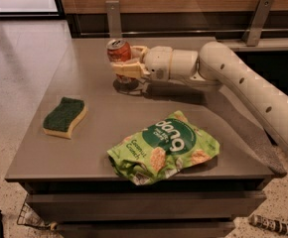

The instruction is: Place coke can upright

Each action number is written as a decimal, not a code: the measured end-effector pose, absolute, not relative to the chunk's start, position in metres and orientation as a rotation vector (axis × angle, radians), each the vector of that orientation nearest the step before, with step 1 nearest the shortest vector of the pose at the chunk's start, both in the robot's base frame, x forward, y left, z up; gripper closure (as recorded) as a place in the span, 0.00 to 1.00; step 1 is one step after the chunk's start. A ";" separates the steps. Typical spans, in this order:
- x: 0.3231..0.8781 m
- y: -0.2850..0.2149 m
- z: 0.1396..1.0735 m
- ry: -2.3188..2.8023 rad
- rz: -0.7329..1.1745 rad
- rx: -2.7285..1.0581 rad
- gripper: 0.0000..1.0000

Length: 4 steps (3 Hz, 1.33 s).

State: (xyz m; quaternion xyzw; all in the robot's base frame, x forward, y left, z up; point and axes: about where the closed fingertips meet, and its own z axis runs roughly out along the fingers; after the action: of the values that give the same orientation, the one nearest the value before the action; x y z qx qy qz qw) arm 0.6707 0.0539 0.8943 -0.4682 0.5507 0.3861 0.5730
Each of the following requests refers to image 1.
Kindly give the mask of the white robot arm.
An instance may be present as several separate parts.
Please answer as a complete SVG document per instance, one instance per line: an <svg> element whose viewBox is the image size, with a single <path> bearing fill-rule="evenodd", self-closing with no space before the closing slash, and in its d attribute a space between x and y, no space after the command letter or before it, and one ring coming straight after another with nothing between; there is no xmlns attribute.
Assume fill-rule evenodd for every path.
<svg viewBox="0 0 288 238"><path fill-rule="evenodd" d="M131 46L109 50L112 70L122 83L133 79L180 82L198 90L224 85L247 107L288 155L288 96L247 66L234 51L208 42L197 51Z"/></svg>

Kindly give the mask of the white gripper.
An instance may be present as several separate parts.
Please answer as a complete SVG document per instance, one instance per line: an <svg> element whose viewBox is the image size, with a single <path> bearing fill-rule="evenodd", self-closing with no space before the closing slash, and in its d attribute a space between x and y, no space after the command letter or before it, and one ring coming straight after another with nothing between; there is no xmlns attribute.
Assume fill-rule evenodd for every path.
<svg viewBox="0 0 288 238"><path fill-rule="evenodd" d="M154 81L169 79L172 48L155 47L149 50L146 46L131 46L130 49L131 57L140 60L144 58L144 63L113 62L111 67L115 74L135 79L150 74L150 78Z"/></svg>

